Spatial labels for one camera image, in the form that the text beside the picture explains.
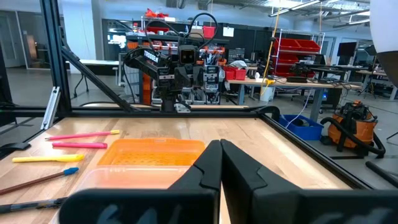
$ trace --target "gray floor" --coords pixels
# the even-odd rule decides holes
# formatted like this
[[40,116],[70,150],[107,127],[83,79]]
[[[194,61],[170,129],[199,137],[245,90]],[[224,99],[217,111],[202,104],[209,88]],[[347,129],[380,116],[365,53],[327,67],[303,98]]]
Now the gray floor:
[[[49,93],[52,88],[52,79],[48,70],[25,70],[20,68],[7,69],[9,84],[12,92],[12,99],[14,103],[24,106],[46,106],[49,100]],[[73,89],[80,79],[80,75],[69,74],[70,94],[73,97]],[[116,93],[122,93],[123,89],[115,85],[114,76],[98,76]],[[94,84],[88,81],[89,92],[85,91],[84,82],[77,89],[78,97],[72,99],[73,106],[79,106],[83,103],[92,101],[110,101],[110,99],[102,93]],[[303,102],[300,100],[291,101],[292,95],[283,94],[277,95],[272,102],[268,104],[263,101],[252,100],[248,96],[245,97],[245,105],[259,106],[259,105],[274,105],[277,106],[282,114],[299,114],[303,108]],[[398,101],[389,101],[385,98],[376,98],[368,95],[364,98],[363,95],[358,96],[351,91],[346,99],[341,101],[344,104],[346,101],[361,100],[364,104],[371,107],[374,115],[378,116],[379,123],[375,128],[376,134],[381,139],[386,148],[386,158],[376,159],[376,156],[369,153],[365,159],[338,159],[335,160],[339,165],[348,171],[358,175],[360,178],[370,183],[379,189],[393,189],[393,186],[382,180],[378,175],[374,174],[365,167],[364,162],[368,160],[376,161],[381,167],[398,173],[398,136],[391,139],[390,144],[386,138],[398,131]],[[232,102],[226,102],[225,99],[221,104],[227,105]],[[304,109],[302,115],[310,116],[311,105]],[[332,110],[326,110],[319,115],[319,120],[331,116]],[[18,119],[18,122],[23,122],[26,118]],[[41,118],[29,120],[21,126],[15,127],[14,124],[9,124],[0,128],[0,145],[21,141],[27,139],[36,133],[40,128]],[[323,134],[327,134],[327,126],[323,129]],[[324,146],[319,141],[309,141],[311,145],[319,151],[328,156],[355,156],[353,151],[345,149],[343,152],[336,152],[335,146]]]

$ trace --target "orange plastic bin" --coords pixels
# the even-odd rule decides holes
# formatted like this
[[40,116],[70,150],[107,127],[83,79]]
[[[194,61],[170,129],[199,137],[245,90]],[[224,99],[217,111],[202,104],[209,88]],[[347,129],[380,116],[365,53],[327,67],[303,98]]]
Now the orange plastic bin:
[[205,143],[170,138],[118,139],[98,165],[191,166],[205,150]]

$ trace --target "yellow marker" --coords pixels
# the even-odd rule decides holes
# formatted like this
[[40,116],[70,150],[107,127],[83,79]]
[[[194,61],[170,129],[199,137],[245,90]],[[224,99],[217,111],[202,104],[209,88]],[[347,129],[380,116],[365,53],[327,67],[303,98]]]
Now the yellow marker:
[[83,154],[72,154],[63,156],[31,156],[31,157],[15,157],[13,162],[42,162],[42,161],[59,161],[59,162],[78,162],[84,159]]

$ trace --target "shop vacuum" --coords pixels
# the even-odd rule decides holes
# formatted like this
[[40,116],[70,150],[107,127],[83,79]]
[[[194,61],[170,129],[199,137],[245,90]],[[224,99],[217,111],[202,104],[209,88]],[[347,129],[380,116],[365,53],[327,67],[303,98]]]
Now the shop vacuum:
[[343,148],[353,149],[359,156],[367,156],[369,152],[383,158],[386,149],[374,132],[377,125],[377,116],[360,101],[346,103],[337,109],[331,118],[324,118],[321,124],[330,122],[328,136],[322,136],[324,145],[337,144],[337,151]]

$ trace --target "blue container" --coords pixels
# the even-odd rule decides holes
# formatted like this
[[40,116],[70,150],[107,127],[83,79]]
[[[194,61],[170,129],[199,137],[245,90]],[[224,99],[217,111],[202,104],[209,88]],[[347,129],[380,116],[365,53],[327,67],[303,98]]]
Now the blue container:
[[[279,124],[283,127],[293,120],[297,115],[283,115],[279,118]],[[302,138],[303,140],[319,140],[321,138],[321,133],[323,126],[314,122],[311,119],[308,119],[302,115],[300,115],[297,119],[306,120],[309,126],[296,126],[293,123],[287,127],[288,130],[293,132],[298,137]]]

